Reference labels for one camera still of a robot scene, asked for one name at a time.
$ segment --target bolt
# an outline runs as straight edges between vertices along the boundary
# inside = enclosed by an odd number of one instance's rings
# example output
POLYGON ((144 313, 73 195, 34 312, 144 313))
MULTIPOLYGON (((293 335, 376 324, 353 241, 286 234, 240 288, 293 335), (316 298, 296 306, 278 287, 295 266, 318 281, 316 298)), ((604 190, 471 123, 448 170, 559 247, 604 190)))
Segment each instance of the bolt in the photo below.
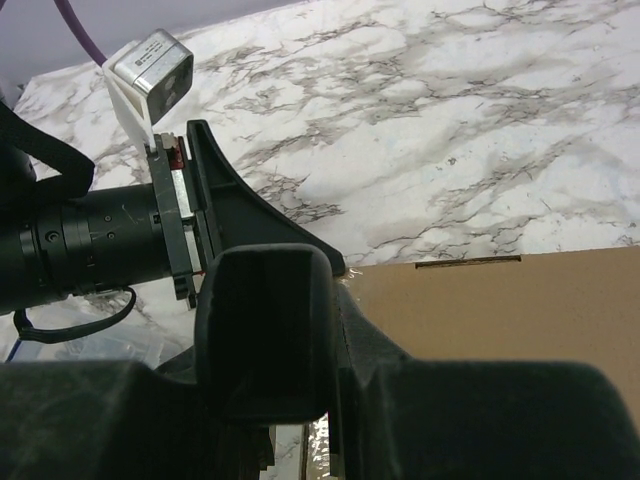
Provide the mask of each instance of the bolt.
POLYGON ((44 239, 49 243, 55 242, 58 238, 60 238, 60 234, 55 231, 47 232, 44 236, 44 239))

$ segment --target gray wall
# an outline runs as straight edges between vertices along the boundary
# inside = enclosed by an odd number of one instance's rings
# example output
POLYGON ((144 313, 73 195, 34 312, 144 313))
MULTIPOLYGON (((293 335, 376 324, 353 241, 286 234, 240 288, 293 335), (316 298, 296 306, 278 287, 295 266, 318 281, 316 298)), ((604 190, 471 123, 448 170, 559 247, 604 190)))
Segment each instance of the gray wall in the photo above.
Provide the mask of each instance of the gray wall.
MULTIPOLYGON (((70 0, 107 56, 156 28, 176 33, 295 0, 70 0)), ((0 12, 0 77, 14 84, 90 60, 53 0, 7 0, 0 12)))

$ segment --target white marble surface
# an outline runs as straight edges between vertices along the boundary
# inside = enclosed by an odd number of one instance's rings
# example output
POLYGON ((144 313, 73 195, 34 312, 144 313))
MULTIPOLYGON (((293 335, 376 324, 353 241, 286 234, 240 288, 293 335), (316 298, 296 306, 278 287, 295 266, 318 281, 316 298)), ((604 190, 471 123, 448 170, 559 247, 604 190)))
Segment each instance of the white marble surface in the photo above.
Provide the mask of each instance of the white marble surface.
MULTIPOLYGON (((298 4, 186 34, 194 85, 157 127, 208 120, 351 265, 638 244, 638 25, 638 0, 298 4)), ((93 158, 94 188, 148 181, 93 65, 33 79, 17 111, 93 158)), ((187 345, 170 282, 139 293, 131 321, 187 345)))

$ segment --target brown cardboard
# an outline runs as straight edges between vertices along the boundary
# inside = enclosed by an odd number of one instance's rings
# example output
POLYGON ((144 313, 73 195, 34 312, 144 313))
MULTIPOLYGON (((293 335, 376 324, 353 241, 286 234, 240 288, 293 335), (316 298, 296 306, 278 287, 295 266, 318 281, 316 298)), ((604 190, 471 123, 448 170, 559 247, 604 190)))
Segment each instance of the brown cardboard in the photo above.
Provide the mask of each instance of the brown cardboard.
POLYGON ((640 248, 379 265, 341 282, 415 357, 584 362, 640 426, 640 248))

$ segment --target purple cable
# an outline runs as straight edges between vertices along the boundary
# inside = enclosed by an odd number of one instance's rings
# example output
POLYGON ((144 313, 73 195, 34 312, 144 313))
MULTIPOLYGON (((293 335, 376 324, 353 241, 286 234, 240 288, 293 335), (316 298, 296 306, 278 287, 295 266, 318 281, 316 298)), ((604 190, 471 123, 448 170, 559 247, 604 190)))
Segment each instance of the purple cable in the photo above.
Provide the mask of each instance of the purple cable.
MULTIPOLYGON (((0 0, 0 7, 4 1, 6 0, 0 0)), ((58 11, 69 27, 69 30, 71 30, 71 33, 73 33, 78 42, 80 42, 84 51, 89 54, 94 62, 102 66, 102 64, 107 61, 107 58, 102 54, 96 44, 93 43, 93 40, 91 40, 85 29, 82 27, 80 20, 76 17, 76 14, 74 13, 73 8, 71 8, 71 5, 69 5, 68 0, 53 1, 55 2, 56 7, 58 7, 58 11)))

